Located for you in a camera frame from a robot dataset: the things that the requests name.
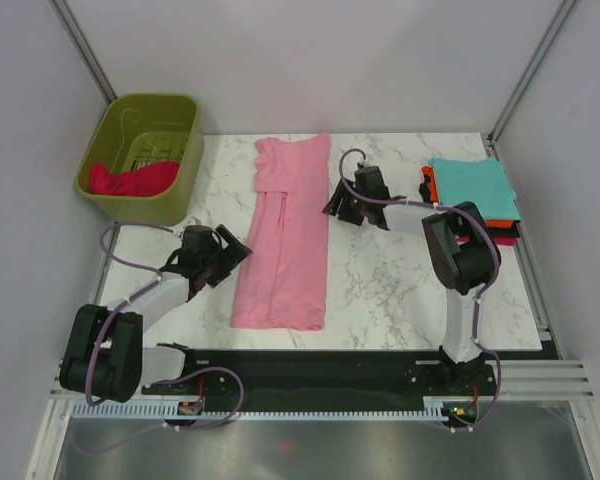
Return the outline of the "pink t shirt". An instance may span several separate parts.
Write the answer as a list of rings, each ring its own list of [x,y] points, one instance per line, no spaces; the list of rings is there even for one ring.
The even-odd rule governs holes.
[[[255,142],[256,206],[231,326],[316,331],[324,327],[331,139]]]

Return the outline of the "red t shirt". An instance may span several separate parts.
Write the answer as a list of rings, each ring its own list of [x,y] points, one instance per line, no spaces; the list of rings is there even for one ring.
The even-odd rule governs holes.
[[[159,162],[138,170],[113,174],[102,164],[91,166],[89,191],[95,195],[153,197],[165,192],[179,173],[175,162]]]

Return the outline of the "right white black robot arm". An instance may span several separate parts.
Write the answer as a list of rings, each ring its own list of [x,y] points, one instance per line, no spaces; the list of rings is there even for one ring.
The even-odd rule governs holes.
[[[457,394],[485,365],[478,334],[481,300],[499,273],[501,256],[472,202],[452,207],[392,196],[377,166],[360,164],[353,181],[342,177],[323,212],[353,225],[364,221],[396,231],[413,208],[437,280],[446,292],[446,329],[439,348],[438,381]]]

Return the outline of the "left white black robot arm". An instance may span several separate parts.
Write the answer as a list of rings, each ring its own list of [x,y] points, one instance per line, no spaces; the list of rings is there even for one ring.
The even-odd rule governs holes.
[[[59,370],[59,383],[81,393],[90,406],[124,403],[141,386],[168,384],[188,393],[199,382],[199,369],[177,344],[147,346],[148,329],[202,289],[216,287],[252,250],[225,226],[189,225],[180,247],[165,263],[149,267],[111,255],[125,266],[149,271],[153,278],[109,305],[85,304],[76,312]]]

